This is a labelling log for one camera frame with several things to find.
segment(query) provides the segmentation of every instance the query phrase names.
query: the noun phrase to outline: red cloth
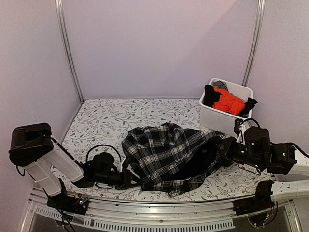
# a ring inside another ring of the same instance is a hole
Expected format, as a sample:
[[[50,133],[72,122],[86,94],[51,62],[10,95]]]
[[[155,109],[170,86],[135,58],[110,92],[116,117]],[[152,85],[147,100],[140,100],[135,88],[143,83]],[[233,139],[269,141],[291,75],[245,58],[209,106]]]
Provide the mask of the red cloth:
[[[238,115],[245,108],[245,103],[242,99],[231,95],[228,91],[221,88],[213,88],[214,91],[220,92],[220,99],[212,106],[214,109],[221,110],[233,115]]]

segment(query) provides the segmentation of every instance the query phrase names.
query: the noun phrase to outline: leaf pattern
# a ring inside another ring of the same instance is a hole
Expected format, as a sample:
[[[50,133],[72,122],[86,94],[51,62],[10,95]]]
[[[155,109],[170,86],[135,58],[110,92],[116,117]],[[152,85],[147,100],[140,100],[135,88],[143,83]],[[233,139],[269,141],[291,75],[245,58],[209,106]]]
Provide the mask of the leaf pattern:
[[[113,145],[124,159],[121,141],[126,137],[128,130],[135,127],[158,126],[165,122],[173,122],[183,128],[201,130],[199,113],[198,100],[194,99],[86,100],[62,144],[76,160],[81,162],[85,161],[87,151],[98,144]],[[94,149],[89,154],[89,160],[103,151],[111,153],[115,157],[115,165],[119,164],[120,160],[116,152],[108,147]],[[246,168],[254,171],[251,167],[246,166]],[[207,177],[199,188],[170,197],[164,192],[141,191],[140,187],[127,190],[77,188],[57,169],[52,167],[52,172],[62,178],[67,190],[71,192],[95,197],[149,202],[209,201],[241,197],[254,194],[259,181],[272,178],[267,173],[256,176],[233,164],[230,167],[222,167]]]

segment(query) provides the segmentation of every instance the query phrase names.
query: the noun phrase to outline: pile of clothes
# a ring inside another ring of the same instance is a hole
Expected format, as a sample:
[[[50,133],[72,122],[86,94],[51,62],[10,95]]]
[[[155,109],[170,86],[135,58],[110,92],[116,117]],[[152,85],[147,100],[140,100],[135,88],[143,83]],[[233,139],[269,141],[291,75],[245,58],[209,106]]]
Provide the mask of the pile of clothes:
[[[183,129],[165,123],[130,130],[122,148],[141,178],[142,190],[177,196],[198,188],[221,167],[216,142],[223,138],[218,131]]]
[[[245,103],[239,97],[228,92],[226,83],[215,81],[212,86],[205,85],[205,98],[203,104],[232,115],[248,117],[247,114],[255,107],[257,100],[248,98]]]

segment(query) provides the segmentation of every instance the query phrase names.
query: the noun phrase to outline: white wall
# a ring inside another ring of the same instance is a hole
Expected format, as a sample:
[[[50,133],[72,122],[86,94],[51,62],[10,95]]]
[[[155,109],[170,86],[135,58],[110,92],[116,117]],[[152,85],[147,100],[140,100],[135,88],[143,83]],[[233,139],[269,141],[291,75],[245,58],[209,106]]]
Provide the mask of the white wall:
[[[198,98],[211,78],[241,83],[257,3],[64,1],[85,98]]]
[[[9,161],[17,126],[48,122],[61,138],[78,108],[52,0],[0,1],[0,231],[16,232],[33,182]]]
[[[309,152],[309,1],[265,4],[249,79],[259,101],[253,110],[273,142],[291,141]]]

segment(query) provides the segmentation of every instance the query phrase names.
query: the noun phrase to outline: floral patterned surface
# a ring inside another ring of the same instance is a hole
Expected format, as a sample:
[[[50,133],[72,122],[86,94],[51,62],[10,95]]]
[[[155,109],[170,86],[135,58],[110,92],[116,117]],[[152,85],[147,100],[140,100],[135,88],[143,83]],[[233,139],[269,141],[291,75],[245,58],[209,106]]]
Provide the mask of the floral patterned surface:
[[[158,126],[165,122],[173,122],[183,128],[201,129],[199,111],[198,100],[193,99],[86,100],[66,135],[63,146],[81,162],[85,161],[87,151],[98,144],[113,145],[124,159],[121,141],[128,130],[135,127]],[[116,165],[119,164],[117,154],[107,147],[95,149],[89,155],[89,160],[103,151],[114,155]],[[163,192],[143,192],[140,187],[122,191],[98,187],[77,188],[57,169],[52,168],[52,172],[63,179],[68,191],[90,196],[152,202],[204,201],[251,195],[254,194],[259,181],[271,178],[269,174],[262,173],[261,176],[257,176],[233,164],[227,168],[222,167],[207,177],[199,188],[177,197],[169,197]]]

